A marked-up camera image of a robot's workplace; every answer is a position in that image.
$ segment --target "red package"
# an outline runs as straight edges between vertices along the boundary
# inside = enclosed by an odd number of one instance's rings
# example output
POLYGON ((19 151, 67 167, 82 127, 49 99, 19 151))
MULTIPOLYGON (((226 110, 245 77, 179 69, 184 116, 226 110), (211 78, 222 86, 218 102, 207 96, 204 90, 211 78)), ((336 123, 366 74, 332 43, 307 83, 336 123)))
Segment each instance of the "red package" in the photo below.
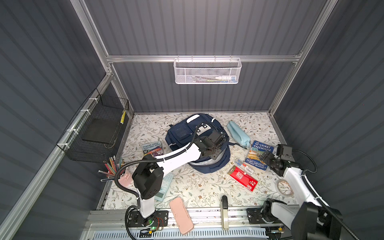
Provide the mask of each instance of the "red package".
POLYGON ((249 176, 236 166, 233 166, 231 170, 229 170, 228 174, 251 192, 253 192, 258 183, 256 179, 249 176))

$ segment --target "floral pattern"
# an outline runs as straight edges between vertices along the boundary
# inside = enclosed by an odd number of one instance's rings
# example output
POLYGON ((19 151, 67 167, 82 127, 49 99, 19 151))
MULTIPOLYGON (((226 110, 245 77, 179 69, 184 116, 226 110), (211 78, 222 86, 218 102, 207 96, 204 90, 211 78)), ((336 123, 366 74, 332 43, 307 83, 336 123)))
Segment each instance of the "floral pattern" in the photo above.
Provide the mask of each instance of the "floral pattern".
MULTIPOLYGON (((237 123, 251 140, 257 140, 276 147, 279 143, 267 113, 212 113, 226 129, 230 120, 237 123)), ((129 131, 129 136, 123 151, 123 159, 126 162, 141 159, 143 157, 141 145, 155 141, 161 141, 165 153, 171 150, 165 141, 165 136, 170 124, 176 124, 187 118, 190 114, 151 114, 135 115, 129 131)), ((169 208, 169 201, 175 197, 181 197, 186 207, 219 207, 220 197, 227 195, 229 206, 255 206, 262 205, 269 197, 296 204, 296 199, 281 196, 276 189, 276 182, 281 179, 269 168, 265 173, 255 173, 253 177, 258 184, 253 192, 249 192, 233 180, 227 172, 234 165, 236 159, 244 160, 248 151, 239 146, 230 146, 230 162, 220 170, 203 174, 185 164, 172 171, 174 178, 166 193, 163 202, 155 201, 156 208, 169 208)), ((132 194, 124 192, 112 183, 108 193, 104 209, 127 209, 130 205, 136 205, 136 199, 132 194)))

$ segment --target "backpack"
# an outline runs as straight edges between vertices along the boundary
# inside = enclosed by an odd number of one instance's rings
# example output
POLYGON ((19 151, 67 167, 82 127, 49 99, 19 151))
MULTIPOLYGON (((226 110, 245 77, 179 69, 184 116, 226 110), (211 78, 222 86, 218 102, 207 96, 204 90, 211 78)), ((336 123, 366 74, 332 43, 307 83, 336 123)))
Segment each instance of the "backpack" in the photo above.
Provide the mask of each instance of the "backpack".
MULTIPOLYGON (((233 145, 229 142, 229 137, 227 132, 224 130, 223 126, 215 118, 211 117, 208 114, 199 113, 189 116, 188 118, 182 120, 181 122, 175 125, 169 125, 170 129, 166 135, 166 142, 169 145, 172 151, 175 151, 181 147, 184 147, 191 142, 193 138, 193 133, 196 130, 197 125, 202 122, 211 122, 216 126, 219 132, 223 132, 226 137, 225 141, 221 146, 222 152, 216 159, 211 159, 210 157, 202 157, 196 161, 190 162, 192 168, 196 169, 202 173, 211 173, 215 172, 222 167, 224 167, 229 162, 229 157, 231 156, 228 145, 233 145)), ((213 129, 205 125, 204 128, 197 131, 198 136, 209 136, 213 132, 213 129)))

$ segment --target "yellow object on basket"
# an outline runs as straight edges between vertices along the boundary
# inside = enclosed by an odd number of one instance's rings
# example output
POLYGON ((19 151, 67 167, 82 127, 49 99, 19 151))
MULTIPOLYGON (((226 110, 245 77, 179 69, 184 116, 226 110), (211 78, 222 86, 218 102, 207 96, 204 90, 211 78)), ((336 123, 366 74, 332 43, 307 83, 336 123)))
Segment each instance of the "yellow object on basket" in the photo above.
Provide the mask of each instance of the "yellow object on basket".
POLYGON ((124 118, 125 118, 125 110, 122 112, 122 115, 121 115, 121 119, 120 119, 120 123, 123 124, 124 123, 124 118))

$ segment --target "gray wall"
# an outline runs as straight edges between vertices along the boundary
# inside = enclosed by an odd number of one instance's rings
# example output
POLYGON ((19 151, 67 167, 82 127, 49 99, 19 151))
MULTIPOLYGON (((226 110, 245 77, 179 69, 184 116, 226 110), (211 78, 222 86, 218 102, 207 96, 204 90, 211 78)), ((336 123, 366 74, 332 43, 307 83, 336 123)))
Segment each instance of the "gray wall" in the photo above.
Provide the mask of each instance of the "gray wall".
MULTIPOLYGON (((0 1, 0 42, 2 222, 105 72, 69 1, 0 1)), ((66 219, 82 227, 96 207, 95 169, 64 159, 15 239, 46 229, 77 236, 66 219)))
POLYGON ((268 110, 292 63, 243 63, 238 84, 176 84, 173 63, 115 63, 135 112, 268 110))
POLYGON ((316 190, 362 239, 384 227, 383 13, 382 0, 339 0, 275 115, 288 144, 317 162, 316 190))
MULTIPOLYGON (((86 0, 109 55, 293 55, 324 2, 86 0)), ((268 110, 291 64, 243 63, 231 86, 177 85, 170 63, 115 66, 136 112, 169 112, 268 110)))

